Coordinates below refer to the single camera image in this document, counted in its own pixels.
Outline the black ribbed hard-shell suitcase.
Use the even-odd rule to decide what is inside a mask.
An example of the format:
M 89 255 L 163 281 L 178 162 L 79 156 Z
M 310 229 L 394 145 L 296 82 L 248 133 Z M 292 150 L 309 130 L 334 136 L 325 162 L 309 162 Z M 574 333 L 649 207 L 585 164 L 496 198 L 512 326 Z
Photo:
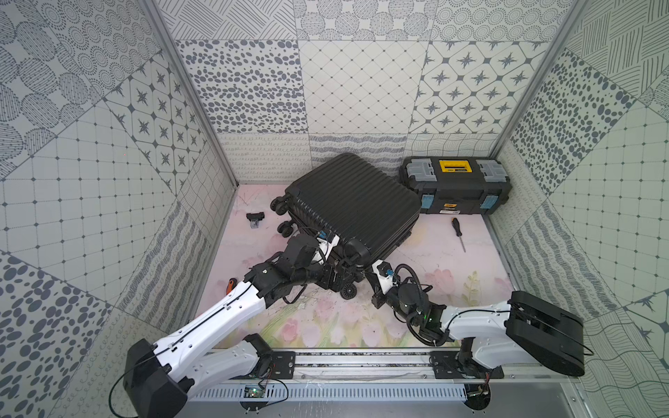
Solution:
M 381 169 L 343 153 L 296 179 L 271 201 L 270 209 L 289 215 L 277 227 L 284 237 L 295 229 L 314 237 L 321 231 L 340 237 L 329 256 L 333 272 L 318 285 L 346 300 L 355 298 L 355 284 L 365 279 L 374 262 L 409 238 L 421 203 Z

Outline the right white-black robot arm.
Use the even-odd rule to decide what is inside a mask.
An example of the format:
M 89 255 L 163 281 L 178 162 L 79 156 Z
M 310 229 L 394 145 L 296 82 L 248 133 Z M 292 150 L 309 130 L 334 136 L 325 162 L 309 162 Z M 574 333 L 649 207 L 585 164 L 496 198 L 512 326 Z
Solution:
M 467 376 L 507 364 L 539 364 L 563 376 L 585 375 L 583 320 L 528 292 L 514 291 L 508 301 L 474 308 L 438 305 L 406 280 L 372 286 L 372 303 L 385 304 L 423 345 L 440 348 L 460 343 L 456 363 Z

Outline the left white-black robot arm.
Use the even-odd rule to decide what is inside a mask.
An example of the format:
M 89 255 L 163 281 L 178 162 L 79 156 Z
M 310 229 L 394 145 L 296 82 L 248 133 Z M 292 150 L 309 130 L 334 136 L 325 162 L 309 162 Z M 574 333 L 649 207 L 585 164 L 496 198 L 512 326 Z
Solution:
M 339 236 L 298 234 L 284 251 L 253 266 L 223 299 L 181 329 L 151 343 L 136 342 L 127 352 L 118 379 L 139 417 L 174 417 L 198 393 L 229 379 L 268 381 L 274 372 L 273 349 L 259 334 L 232 348 L 212 348 L 240 325 L 278 301 L 293 303 L 294 288 L 329 278 L 327 260 Z

